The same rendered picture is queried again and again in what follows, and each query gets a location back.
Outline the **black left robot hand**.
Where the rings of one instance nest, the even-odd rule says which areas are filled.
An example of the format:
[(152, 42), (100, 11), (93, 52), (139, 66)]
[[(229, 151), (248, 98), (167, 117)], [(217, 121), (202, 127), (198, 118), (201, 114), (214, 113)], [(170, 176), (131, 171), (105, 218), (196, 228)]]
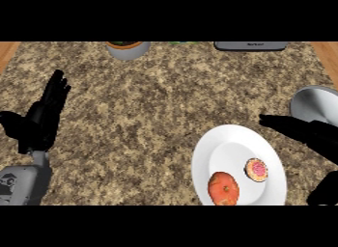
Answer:
[(19, 153), (47, 151), (55, 145), (60, 113), (71, 86), (58, 69), (49, 80), (43, 96), (28, 109), (27, 115), (0, 111), (0, 124), (6, 135), (19, 141)]

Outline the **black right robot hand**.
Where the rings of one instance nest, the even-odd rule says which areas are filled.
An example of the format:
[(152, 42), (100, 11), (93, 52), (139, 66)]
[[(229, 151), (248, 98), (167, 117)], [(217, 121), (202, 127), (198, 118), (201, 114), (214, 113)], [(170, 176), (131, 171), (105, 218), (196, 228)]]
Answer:
[[(289, 116), (260, 115), (260, 125), (271, 128), (285, 136), (300, 141), (338, 166), (338, 127), (313, 120), (305, 122)], [(338, 171), (328, 173), (307, 203), (310, 206), (338, 204)]]

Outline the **grey metal pan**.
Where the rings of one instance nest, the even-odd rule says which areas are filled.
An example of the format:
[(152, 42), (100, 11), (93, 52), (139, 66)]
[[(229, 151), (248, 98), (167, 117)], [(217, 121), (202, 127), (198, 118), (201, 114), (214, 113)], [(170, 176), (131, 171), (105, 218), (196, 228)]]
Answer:
[(300, 89), (289, 102), (289, 114), (305, 122), (338, 126), (338, 91), (316, 85)]

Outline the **white oval plate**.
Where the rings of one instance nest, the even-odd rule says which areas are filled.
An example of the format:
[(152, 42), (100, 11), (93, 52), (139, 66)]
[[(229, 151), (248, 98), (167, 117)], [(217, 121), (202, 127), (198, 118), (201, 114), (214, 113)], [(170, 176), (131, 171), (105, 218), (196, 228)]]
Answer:
[[(269, 168), (269, 177), (254, 181), (245, 174), (245, 164), (258, 158)], [(190, 162), (192, 181), (198, 198), (207, 206), (214, 202), (208, 194), (208, 181), (215, 172), (233, 176), (239, 187), (239, 206), (283, 206), (286, 201), (286, 176), (273, 146), (263, 136), (245, 126), (224, 124), (201, 137)]]

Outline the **orange tomato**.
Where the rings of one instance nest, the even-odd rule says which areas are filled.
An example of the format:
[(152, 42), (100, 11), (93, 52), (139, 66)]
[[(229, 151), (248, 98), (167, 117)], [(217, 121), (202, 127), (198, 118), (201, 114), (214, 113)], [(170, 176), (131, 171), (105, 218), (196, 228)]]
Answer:
[(217, 206), (233, 206), (239, 198), (239, 186), (233, 176), (215, 172), (208, 182), (208, 194)]

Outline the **grey plant pot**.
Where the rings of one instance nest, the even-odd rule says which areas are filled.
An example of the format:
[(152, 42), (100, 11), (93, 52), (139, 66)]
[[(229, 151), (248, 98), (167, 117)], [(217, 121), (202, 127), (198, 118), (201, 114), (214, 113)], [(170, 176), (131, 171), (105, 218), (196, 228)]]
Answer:
[(118, 60), (134, 60), (140, 58), (149, 50), (149, 41), (108, 41), (106, 49), (114, 58)]

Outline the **dark grey appliance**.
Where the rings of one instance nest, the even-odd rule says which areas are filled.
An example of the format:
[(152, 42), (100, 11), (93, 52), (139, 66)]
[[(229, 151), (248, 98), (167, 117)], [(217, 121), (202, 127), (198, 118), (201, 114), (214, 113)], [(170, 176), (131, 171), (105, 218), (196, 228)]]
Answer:
[(215, 41), (214, 46), (221, 51), (280, 51), (286, 41)]

